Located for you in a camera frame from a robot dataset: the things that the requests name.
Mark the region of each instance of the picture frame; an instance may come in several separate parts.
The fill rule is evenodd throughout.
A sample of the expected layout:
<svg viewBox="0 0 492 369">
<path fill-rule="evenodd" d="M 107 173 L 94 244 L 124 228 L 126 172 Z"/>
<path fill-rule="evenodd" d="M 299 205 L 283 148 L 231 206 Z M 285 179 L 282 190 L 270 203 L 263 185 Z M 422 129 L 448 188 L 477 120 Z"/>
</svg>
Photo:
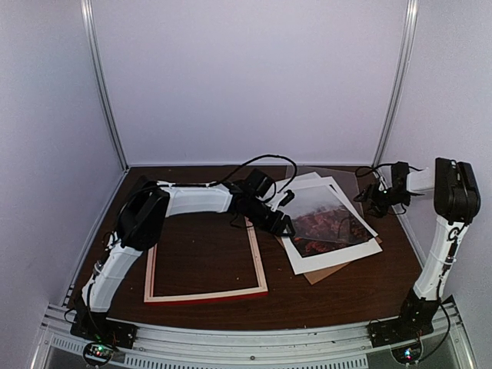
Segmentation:
<svg viewBox="0 0 492 369">
<path fill-rule="evenodd" d="M 155 286 L 155 263 L 157 259 L 157 245 L 148 251 L 147 270 L 145 273 L 144 303 L 153 305 L 176 305 L 176 304 L 200 304 L 216 301 L 238 300 L 265 296 L 268 294 L 267 279 L 264 275 L 263 263 L 261 262 L 258 240 L 253 224 L 245 218 L 246 231 L 253 257 L 254 271 L 258 282 L 257 287 L 243 288 L 239 290 L 209 292 L 205 294 L 181 294 L 175 296 L 154 296 Z"/>
</svg>

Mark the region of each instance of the brown wooden surface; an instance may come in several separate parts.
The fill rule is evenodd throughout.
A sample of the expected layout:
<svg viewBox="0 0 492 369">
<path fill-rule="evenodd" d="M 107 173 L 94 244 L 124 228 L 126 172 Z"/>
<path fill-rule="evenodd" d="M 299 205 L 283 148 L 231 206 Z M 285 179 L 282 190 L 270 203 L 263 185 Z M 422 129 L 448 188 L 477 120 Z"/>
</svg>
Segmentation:
<svg viewBox="0 0 492 369">
<path fill-rule="evenodd" d="M 164 181 L 203 182 L 222 178 L 232 168 L 234 167 L 131 169 L 89 251 L 75 285 L 75 291 L 78 291 L 89 279 L 92 266 L 103 249 L 102 236 L 112 230 L 116 214 L 126 194 L 140 175 Z M 284 178 L 285 167 L 261 168 L 274 179 Z M 236 178 L 243 178 L 249 170 L 244 169 Z M 373 180 L 370 176 L 361 178 L 359 185 L 363 188 Z M 231 230 L 226 221 L 227 217 L 221 217 L 226 215 L 210 214 L 205 217 L 202 214 L 187 214 L 166 220 L 159 249 L 165 248 L 166 245 L 176 247 L 185 242 L 186 248 L 203 245 L 203 250 L 205 248 L 216 250 L 210 255 L 195 251 L 194 256 L 199 260 L 190 261 L 180 256 L 176 262 L 167 263 L 165 269 L 159 267 L 161 273 L 167 276 L 173 275 L 172 278 L 176 283 L 176 285 L 163 284 L 166 291 L 182 293 L 186 291 L 187 286 L 195 285 L 193 281 L 199 281 L 201 278 L 206 278 L 207 283 L 214 283 L 214 286 L 219 288 L 225 288 L 225 285 L 229 288 L 236 284 L 240 288 L 251 283 L 249 280 L 252 276 L 251 264 L 248 262 L 239 264 L 238 259 L 245 260 L 244 255 L 231 253 L 230 249 L 234 246 L 231 240 L 234 234 L 231 232 L 237 231 L 239 235 L 245 231 Z M 209 227 L 198 225 L 197 220 L 207 222 L 205 219 L 209 219 Z M 145 305 L 143 297 L 147 257 L 144 255 L 135 262 L 122 282 L 113 300 L 109 317 L 172 327 L 266 330 L 325 327 L 397 315 L 401 302 L 421 269 L 396 217 L 388 215 L 384 219 L 376 219 L 366 216 L 366 220 L 383 240 L 381 245 L 383 252 L 353 261 L 313 286 L 303 275 L 294 275 L 287 255 L 275 238 L 257 230 L 258 245 L 269 290 L 268 296 L 260 298 L 196 305 Z M 217 232 L 219 228 L 223 228 L 224 233 Z M 228 267 L 225 271 L 223 268 L 217 268 L 217 265 Z"/>
</svg>

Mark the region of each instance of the vent slot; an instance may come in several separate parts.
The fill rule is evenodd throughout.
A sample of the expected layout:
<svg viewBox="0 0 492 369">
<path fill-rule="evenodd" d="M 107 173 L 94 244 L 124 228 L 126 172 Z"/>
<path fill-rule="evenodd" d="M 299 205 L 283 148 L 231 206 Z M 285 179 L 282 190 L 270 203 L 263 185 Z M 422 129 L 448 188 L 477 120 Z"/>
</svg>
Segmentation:
<svg viewBox="0 0 492 369">
<path fill-rule="evenodd" d="M 247 365 L 200 365 L 198 363 L 183 364 L 165 359 L 143 357 L 138 354 L 127 354 L 125 366 L 132 369 L 247 369 Z M 328 360 L 312 365 L 255 365 L 256 369 L 368 369 L 365 355 L 346 359 Z"/>
</svg>

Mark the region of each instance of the white enclosure wall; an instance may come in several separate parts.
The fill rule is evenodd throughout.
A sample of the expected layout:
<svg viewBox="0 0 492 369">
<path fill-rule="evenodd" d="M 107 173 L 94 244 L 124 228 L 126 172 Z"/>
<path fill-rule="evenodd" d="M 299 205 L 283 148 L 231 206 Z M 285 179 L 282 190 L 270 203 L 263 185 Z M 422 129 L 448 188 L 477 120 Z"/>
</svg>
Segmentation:
<svg viewBox="0 0 492 369">
<path fill-rule="evenodd" d="M 131 165 L 369 163 L 405 0 L 98 0 L 108 91 Z"/>
<path fill-rule="evenodd" d="M 27 367 L 121 177 L 80 2 L 0 4 L 0 366 Z"/>
<path fill-rule="evenodd" d="M 492 2 L 421 0 L 417 34 L 397 121 L 384 161 L 434 166 L 469 161 L 482 208 L 447 284 L 483 369 L 492 347 Z M 432 196 L 414 198 L 407 219 L 424 258 L 434 236 Z"/>
</svg>

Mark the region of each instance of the white robotic arm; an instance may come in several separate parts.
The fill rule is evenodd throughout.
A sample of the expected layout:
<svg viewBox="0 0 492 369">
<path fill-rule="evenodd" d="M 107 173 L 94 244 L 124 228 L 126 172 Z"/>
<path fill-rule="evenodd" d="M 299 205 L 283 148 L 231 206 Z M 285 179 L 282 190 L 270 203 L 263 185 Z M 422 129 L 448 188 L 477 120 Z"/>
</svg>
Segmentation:
<svg viewBox="0 0 492 369">
<path fill-rule="evenodd" d="M 205 184 L 173 184 L 141 178 L 120 210 L 116 231 L 96 262 L 87 284 L 75 296 L 76 336 L 131 347 L 135 326 L 106 319 L 111 302 L 128 270 L 161 236 L 166 218 L 177 214 L 215 212 L 242 214 L 257 228 L 277 236 L 294 235 L 291 219 L 263 197 L 274 181 L 254 169 L 246 179 Z M 285 192 L 282 204 L 293 194 Z"/>
<path fill-rule="evenodd" d="M 480 210 L 480 194 L 468 163 L 437 158 L 434 171 L 410 173 L 408 163 L 398 162 L 391 166 L 391 181 L 391 188 L 369 186 L 358 200 L 368 201 L 375 215 L 384 216 L 391 205 L 409 205 L 411 196 L 434 189 L 437 226 L 427 262 L 402 304 L 400 316 L 369 324 L 374 347 L 412 340 L 434 330 L 432 318 L 441 305 L 460 243 Z M 401 356 L 402 363 L 413 359 Z"/>
</svg>

